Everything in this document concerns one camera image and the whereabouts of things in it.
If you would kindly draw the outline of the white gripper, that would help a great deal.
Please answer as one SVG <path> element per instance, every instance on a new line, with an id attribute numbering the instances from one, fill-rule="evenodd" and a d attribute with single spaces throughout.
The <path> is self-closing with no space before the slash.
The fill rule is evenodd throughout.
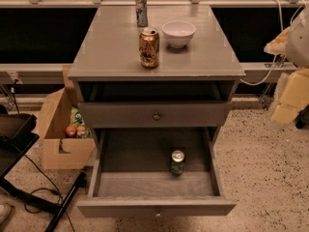
<path id="1" fill-rule="evenodd" d="M 285 28 L 266 44 L 264 52 L 272 55 L 285 54 L 289 32 L 290 27 Z M 309 104 L 309 69 L 300 69 L 288 77 L 279 101 L 283 105 L 278 104 L 274 108 L 270 121 L 279 126 L 287 126 L 298 116 L 298 110 L 303 110 Z"/>

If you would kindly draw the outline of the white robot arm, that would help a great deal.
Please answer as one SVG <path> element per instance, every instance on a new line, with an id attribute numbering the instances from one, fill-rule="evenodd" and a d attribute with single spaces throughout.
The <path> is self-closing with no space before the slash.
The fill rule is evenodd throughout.
<path id="1" fill-rule="evenodd" d="M 285 55 L 297 70 L 282 74 L 277 83 L 272 104 L 270 124 L 274 128 L 288 126 L 309 105 L 309 7 L 305 7 L 275 39 L 264 47 L 264 52 Z"/>

